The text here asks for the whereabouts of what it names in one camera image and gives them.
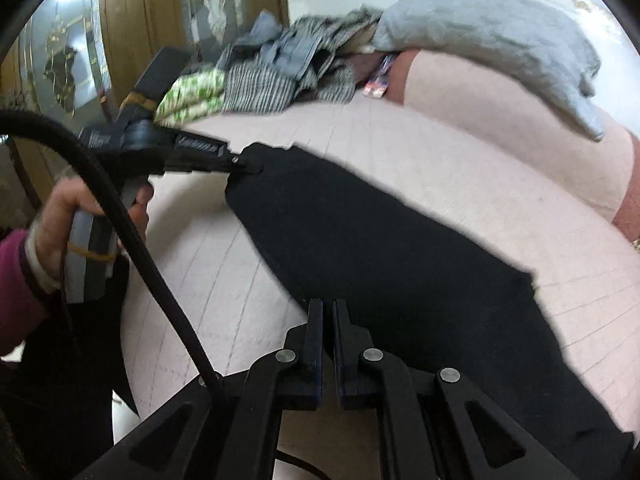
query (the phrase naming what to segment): metal screw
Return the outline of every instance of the metal screw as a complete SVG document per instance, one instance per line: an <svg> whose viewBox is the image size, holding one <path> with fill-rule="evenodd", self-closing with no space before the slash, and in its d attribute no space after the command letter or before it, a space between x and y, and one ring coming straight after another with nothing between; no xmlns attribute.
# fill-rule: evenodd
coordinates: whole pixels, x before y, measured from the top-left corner
<svg viewBox="0 0 640 480"><path fill-rule="evenodd" d="M380 361L384 354L382 350L378 350L377 348L367 348L363 353L362 357L364 357L367 361Z"/></svg>
<svg viewBox="0 0 640 480"><path fill-rule="evenodd" d="M296 358L296 353L293 350L288 350L286 348L284 350L280 350L276 354L276 359L281 363L290 363L295 358Z"/></svg>
<svg viewBox="0 0 640 480"><path fill-rule="evenodd" d="M440 377L446 383L457 383L460 380L460 372L455 368L443 368L440 370Z"/></svg>

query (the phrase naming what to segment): device handle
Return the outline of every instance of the device handle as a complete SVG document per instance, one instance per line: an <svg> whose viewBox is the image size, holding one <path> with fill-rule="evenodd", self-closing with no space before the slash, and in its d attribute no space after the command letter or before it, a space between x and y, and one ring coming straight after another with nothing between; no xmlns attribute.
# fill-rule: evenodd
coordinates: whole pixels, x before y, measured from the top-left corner
<svg viewBox="0 0 640 480"><path fill-rule="evenodd" d="M136 201L148 176L125 181L120 199L126 208ZM116 235L107 217L77 210L65 256L65 299L69 304L98 300L104 295L116 257Z"/></svg>

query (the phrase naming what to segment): gray plush cushion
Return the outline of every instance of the gray plush cushion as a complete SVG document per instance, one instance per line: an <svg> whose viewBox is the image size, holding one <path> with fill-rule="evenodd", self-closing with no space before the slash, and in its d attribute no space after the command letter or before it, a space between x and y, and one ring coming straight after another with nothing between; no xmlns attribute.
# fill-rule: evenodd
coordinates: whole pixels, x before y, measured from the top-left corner
<svg viewBox="0 0 640 480"><path fill-rule="evenodd" d="M571 114L594 140L604 135L589 101L600 58L559 10L532 0L400 0L382 14L372 44L482 62Z"/></svg>

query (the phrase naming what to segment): black cloth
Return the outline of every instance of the black cloth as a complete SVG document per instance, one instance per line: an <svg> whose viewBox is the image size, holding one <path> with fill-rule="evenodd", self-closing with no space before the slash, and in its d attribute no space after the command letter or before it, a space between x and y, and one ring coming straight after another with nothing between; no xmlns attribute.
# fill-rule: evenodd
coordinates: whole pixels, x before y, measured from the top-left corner
<svg viewBox="0 0 640 480"><path fill-rule="evenodd" d="M410 367L454 367L582 480L608 480L632 450L562 360L531 276L330 161L252 144L257 175L226 200L300 304L346 300L351 322Z"/></svg>
<svg viewBox="0 0 640 480"><path fill-rule="evenodd" d="M17 369L4 367L0 408L38 478L73 478L113 446L112 390L135 411L120 345L128 279L121 256L103 298L68 307L72 336L58 305L28 336Z"/></svg>

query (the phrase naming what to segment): person's leg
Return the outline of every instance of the person's leg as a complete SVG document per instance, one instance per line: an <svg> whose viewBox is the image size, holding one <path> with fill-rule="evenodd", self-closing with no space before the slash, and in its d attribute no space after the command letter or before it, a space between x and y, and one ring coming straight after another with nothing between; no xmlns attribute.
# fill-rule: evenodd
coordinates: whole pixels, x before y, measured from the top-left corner
<svg viewBox="0 0 640 480"><path fill-rule="evenodd" d="M112 390L135 410L120 347L129 264L119 258L105 296L69 306L26 341L1 400L26 461L44 478L72 478L113 445Z"/></svg>

